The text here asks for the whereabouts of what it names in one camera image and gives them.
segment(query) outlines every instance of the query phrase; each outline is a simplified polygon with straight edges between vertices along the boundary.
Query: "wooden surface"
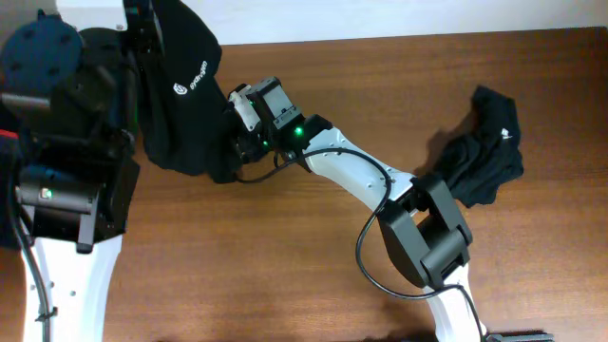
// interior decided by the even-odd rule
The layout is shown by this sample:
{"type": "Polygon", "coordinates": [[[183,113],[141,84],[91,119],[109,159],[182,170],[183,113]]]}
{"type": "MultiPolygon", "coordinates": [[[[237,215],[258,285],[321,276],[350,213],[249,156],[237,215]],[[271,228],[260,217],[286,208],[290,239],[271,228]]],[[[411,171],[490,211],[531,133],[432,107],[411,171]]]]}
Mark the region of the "wooden surface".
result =
{"type": "MultiPolygon", "coordinates": [[[[305,113],[404,171],[424,170],[466,131],[477,84],[516,99],[525,174],[495,204],[465,210],[479,313],[493,331],[608,340],[605,29],[224,49],[224,91],[269,75],[305,113]]],[[[214,185],[162,171],[142,151],[138,160],[104,341],[357,341],[433,331],[427,304],[390,298],[360,275],[353,249],[369,213],[331,182],[294,167],[260,185],[214,185]]],[[[377,228],[364,259],[383,282],[416,291],[391,266],[377,228]]],[[[18,255],[0,252],[0,276],[0,340],[16,341],[25,303],[18,255]]]]}

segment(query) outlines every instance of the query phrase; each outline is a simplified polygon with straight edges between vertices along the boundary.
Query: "black cloth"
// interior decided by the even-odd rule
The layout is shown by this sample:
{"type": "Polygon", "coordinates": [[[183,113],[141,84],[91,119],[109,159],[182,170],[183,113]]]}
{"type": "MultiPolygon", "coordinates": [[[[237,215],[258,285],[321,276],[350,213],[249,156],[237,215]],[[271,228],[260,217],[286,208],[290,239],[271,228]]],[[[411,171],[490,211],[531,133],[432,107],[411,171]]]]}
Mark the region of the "black cloth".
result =
{"type": "MultiPolygon", "coordinates": [[[[0,103],[0,129],[16,132],[18,122],[0,103]]],[[[10,164],[16,153],[17,141],[0,135],[0,247],[18,249],[17,240],[7,219],[7,183],[10,164]]]]}
{"type": "Polygon", "coordinates": [[[433,168],[452,196],[468,208],[493,203],[501,184],[523,174],[515,101],[479,86],[472,104],[477,128],[451,141],[433,168]]]}
{"type": "Polygon", "coordinates": [[[214,79],[221,59],[216,37],[178,0],[153,0],[164,56],[139,53],[143,103],[139,122],[148,158],[158,166],[215,182],[235,180],[241,160],[231,137],[238,114],[214,79]]]}

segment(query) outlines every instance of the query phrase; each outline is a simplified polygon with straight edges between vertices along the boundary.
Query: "green led light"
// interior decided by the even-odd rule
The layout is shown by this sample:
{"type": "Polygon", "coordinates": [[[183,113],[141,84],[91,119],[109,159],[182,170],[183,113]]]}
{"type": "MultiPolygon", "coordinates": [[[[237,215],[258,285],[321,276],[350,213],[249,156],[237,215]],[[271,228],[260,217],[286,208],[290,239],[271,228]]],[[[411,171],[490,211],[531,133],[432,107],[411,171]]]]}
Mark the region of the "green led light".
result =
{"type": "Polygon", "coordinates": [[[50,200],[53,198],[53,192],[50,189],[42,188],[40,192],[40,197],[45,200],[50,200]]]}

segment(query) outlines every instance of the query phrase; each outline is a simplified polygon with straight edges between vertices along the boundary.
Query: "cable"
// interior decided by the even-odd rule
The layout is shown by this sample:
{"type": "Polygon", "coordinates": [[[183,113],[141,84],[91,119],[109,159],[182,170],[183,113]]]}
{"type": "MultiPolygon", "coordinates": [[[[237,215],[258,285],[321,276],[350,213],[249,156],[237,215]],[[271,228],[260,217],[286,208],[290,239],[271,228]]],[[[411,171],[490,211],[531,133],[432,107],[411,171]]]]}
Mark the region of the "cable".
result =
{"type": "Polygon", "coordinates": [[[36,259],[34,258],[31,249],[29,248],[28,238],[22,229],[20,229],[21,224],[18,221],[19,212],[18,203],[15,197],[15,179],[16,173],[19,170],[18,162],[16,161],[17,157],[13,156],[13,160],[11,163],[10,173],[9,173],[9,187],[8,187],[8,195],[7,195],[7,214],[9,216],[9,224],[12,227],[12,231],[17,237],[17,242],[19,247],[24,253],[26,263],[29,266],[31,271],[31,276],[34,279],[34,284],[36,286],[36,290],[38,293],[38,299],[40,300],[40,316],[37,320],[42,321],[42,340],[43,342],[50,342],[50,317],[53,315],[52,312],[48,310],[48,298],[47,291],[45,290],[44,280],[40,275],[40,269],[38,268],[38,264],[36,263],[36,259]]]}
{"type": "Polygon", "coordinates": [[[465,300],[468,304],[468,307],[470,308],[471,312],[473,313],[473,317],[475,319],[475,324],[477,325],[477,331],[480,336],[480,341],[485,342],[484,332],[482,330],[482,322],[480,321],[479,316],[477,314],[477,310],[475,309],[475,305],[473,304],[473,299],[468,294],[468,292],[466,291],[464,286],[446,285],[443,288],[441,288],[439,290],[435,290],[428,294],[402,294],[402,293],[396,292],[396,291],[391,290],[391,289],[387,288],[386,286],[382,285],[375,278],[373,278],[373,276],[371,276],[370,273],[368,272],[368,270],[365,268],[365,265],[363,264],[363,259],[361,257],[361,249],[363,247],[363,240],[365,239],[366,234],[368,233],[369,229],[371,228],[371,224],[376,220],[377,215],[384,209],[385,204],[389,200],[390,190],[391,190],[391,186],[392,186],[392,182],[391,182],[389,173],[374,158],[368,156],[365,153],[361,153],[361,152],[346,149],[346,148],[336,148],[336,147],[323,148],[320,150],[316,150],[314,152],[305,153],[305,154],[301,155],[300,157],[292,159],[290,161],[286,161],[264,176],[261,176],[261,177],[258,177],[256,179],[252,179],[252,180],[242,180],[242,179],[237,178],[237,181],[244,183],[244,184],[260,183],[260,182],[266,181],[270,177],[276,175],[280,171],[286,169],[287,167],[289,167],[297,162],[304,162],[309,157],[316,156],[316,155],[323,154],[323,153],[330,153],[330,152],[335,152],[338,154],[346,153],[346,154],[354,155],[354,156],[357,156],[359,158],[366,160],[367,162],[372,164],[375,168],[377,168],[382,173],[382,175],[384,177],[384,181],[385,181],[385,186],[387,188],[384,196],[380,200],[380,203],[375,208],[375,210],[371,213],[370,218],[368,218],[368,220],[366,221],[365,225],[363,226],[363,229],[361,230],[361,233],[359,234],[359,237],[357,238],[357,243],[356,243],[356,247],[354,250],[354,256],[357,261],[357,265],[359,266],[359,269],[361,270],[361,273],[363,273],[363,276],[365,278],[367,278],[375,287],[382,290],[383,292],[385,292],[389,295],[392,295],[394,297],[397,297],[400,299],[405,299],[405,300],[430,299],[430,298],[433,298],[437,295],[440,295],[440,294],[445,293],[450,290],[460,291],[463,294],[463,297],[465,298],[465,300]]]}
{"type": "Polygon", "coordinates": [[[9,138],[9,139],[17,139],[17,133],[10,132],[4,129],[0,129],[0,137],[9,138]]]}
{"type": "Polygon", "coordinates": [[[273,163],[275,164],[275,168],[278,168],[278,153],[275,152],[275,156],[273,157],[273,163]]]}

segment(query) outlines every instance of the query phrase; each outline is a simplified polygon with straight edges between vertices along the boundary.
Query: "white wall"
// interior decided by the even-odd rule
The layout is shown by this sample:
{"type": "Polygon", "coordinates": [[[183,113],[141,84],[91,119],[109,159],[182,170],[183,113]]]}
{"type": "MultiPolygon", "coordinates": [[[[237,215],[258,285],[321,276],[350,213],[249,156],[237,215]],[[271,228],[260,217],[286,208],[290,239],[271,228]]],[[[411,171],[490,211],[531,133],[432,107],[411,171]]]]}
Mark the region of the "white wall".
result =
{"type": "Polygon", "coordinates": [[[183,0],[221,44],[608,26],[608,0],[183,0]]]}

